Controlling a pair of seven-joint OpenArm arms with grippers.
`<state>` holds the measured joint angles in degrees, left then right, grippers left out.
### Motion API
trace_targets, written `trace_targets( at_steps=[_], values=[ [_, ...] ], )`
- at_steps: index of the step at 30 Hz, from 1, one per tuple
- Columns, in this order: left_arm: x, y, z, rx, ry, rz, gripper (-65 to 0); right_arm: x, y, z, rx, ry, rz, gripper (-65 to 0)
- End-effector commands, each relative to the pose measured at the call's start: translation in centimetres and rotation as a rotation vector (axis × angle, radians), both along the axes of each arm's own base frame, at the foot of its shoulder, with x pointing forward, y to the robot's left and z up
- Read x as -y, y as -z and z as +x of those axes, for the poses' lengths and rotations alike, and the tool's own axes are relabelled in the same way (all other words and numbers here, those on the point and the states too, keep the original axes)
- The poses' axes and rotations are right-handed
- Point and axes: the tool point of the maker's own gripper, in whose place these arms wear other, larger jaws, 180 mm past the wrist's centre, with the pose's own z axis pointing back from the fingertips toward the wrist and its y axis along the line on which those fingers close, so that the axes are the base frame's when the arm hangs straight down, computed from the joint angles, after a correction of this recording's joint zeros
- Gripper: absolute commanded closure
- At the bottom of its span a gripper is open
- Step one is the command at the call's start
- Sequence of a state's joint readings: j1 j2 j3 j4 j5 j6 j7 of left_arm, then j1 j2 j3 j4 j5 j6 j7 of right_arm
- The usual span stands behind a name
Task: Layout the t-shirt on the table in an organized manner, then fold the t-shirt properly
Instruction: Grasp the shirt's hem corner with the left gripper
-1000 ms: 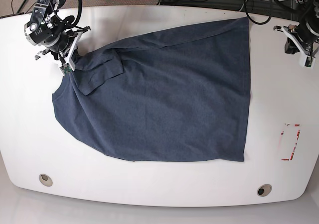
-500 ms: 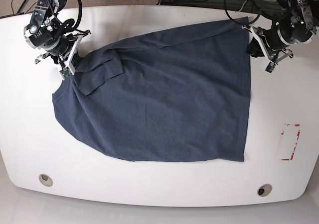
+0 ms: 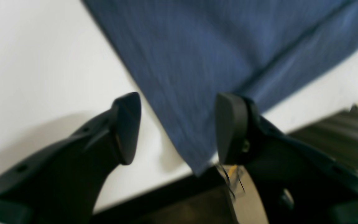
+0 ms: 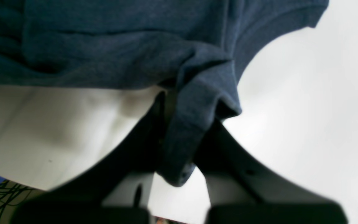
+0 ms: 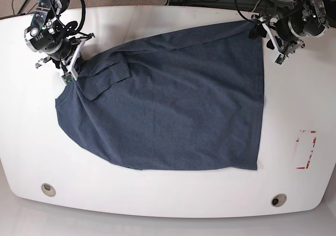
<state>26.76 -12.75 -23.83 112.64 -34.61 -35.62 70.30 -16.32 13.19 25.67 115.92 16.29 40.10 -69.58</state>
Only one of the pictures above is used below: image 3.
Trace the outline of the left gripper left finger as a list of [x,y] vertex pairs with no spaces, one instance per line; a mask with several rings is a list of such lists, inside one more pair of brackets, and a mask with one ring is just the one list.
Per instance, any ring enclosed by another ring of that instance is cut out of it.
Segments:
[[69,137],[5,171],[0,223],[87,224],[110,173],[133,162],[140,121],[140,95],[128,93]]

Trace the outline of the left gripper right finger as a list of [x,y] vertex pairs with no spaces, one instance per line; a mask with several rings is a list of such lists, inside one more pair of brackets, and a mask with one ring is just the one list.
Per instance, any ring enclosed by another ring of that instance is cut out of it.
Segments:
[[358,224],[358,175],[287,136],[260,115],[253,100],[215,98],[221,164],[243,166],[271,224]]

